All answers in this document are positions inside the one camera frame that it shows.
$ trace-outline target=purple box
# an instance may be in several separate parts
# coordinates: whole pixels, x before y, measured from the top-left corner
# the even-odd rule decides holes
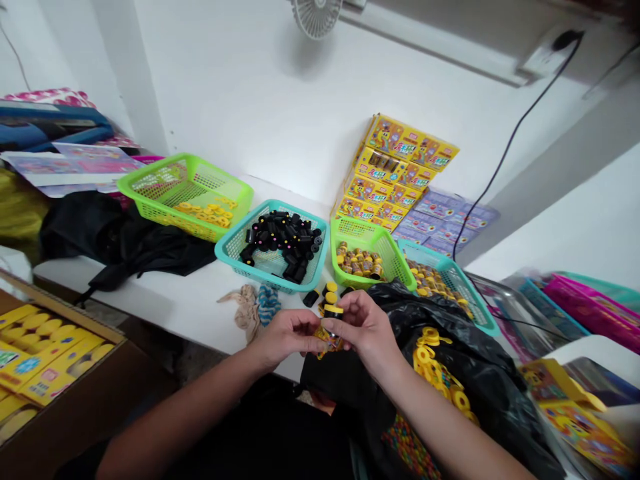
[[[452,221],[443,222],[440,228],[433,233],[433,238],[442,240],[448,243],[455,243],[456,238],[458,238],[458,234],[462,230],[462,224],[455,223]],[[471,230],[465,227],[460,236],[460,240],[458,241],[458,246],[469,243],[471,240],[480,235],[480,232],[476,230]]]
[[[464,205],[462,205],[462,207],[460,207],[460,209],[458,209],[458,211],[454,214],[453,218],[451,218],[451,221],[462,225],[465,221],[465,215],[469,213],[469,210],[471,210],[473,204],[473,201],[466,200]],[[486,207],[484,205],[476,205],[476,207],[473,209],[473,212],[469,216],[469,219],[467,220],[465,228],[471,230],[482,230],[498,220],[498,218],[500,218],[500,212],[498,212],[498,210],[492,209],[491,207]]]
[[[433,251],[436,251],[438,253],[441,253],[442,255],[449,258],[451,258],[453,253],[452,243],[445,242],[434,237],[428,238],[427,241],[422,244],[422,246],[428,249],[431,249]],[[455,252],[460,253],[465,246],[466,246],[466,243],[462,245],[458,243],[458,246],[456,247]]]
[[[432,217],[448,219],[465,204],[465,199],[455,193],[429,188],[413,208]]]
[[[429,234],[419,232],[418,230],[402,227],[401,225],[396,228],[391,234],[394,240],[406,239],[412,241],[418,245],[422,245],[428,238]]]
[[[445,221],[436,217],[411,210],[400,222],[400,227],[417,230],[418,232],[433,235]]]

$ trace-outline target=pink patterned fabric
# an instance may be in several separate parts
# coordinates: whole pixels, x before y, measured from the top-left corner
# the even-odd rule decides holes
[[[95,104],[89,101],[89,96],[83,91],[71,90],[68,87],[49,90],[34,90],[30,92],[12,93],[5,95],[2,100],[24,101],[33,103],[52,103],[54,105],[69,105],[71,107],[95,108]],[[116,133],[112,138],[96,142],[96,145],[108,147],[141,148],[136,142],[126,135]]]

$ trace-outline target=forearm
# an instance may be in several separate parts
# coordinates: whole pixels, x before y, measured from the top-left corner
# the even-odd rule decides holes
[[[159,478],[264,374],[250,348],[225,359],[114,438],[97,478]]]
[[[458,480],[535,480],[402,358],[378,378],[426,448]]]

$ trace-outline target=metal tray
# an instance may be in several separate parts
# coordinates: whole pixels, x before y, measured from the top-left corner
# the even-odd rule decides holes
[[[502,283],[494,282],[472,273],[466,272],[466,274],[486,298],[491,307],[489,311],[492,313],[497,313],[508,319],[540,325],[542,328],[562,335],[562,332],[542,315],[522,293]],[[495,315],[494,318],[496,318],[496,322],[500,325],[505,337],[516,350],[523,363],[544,357],[546,354],[568,343],[561,337],[539,328],[502,320]]]

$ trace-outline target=open cardboard box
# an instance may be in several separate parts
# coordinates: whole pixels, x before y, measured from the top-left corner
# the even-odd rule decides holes
[[[2,478],[51,478],[68,460],[116,433],[145,399],[168,395],[174,382],[119,330],[2,269],[0,278],[26,294],[31,303],[115,345],[0,447]],[[0,315],[22,305],[0,290]]]

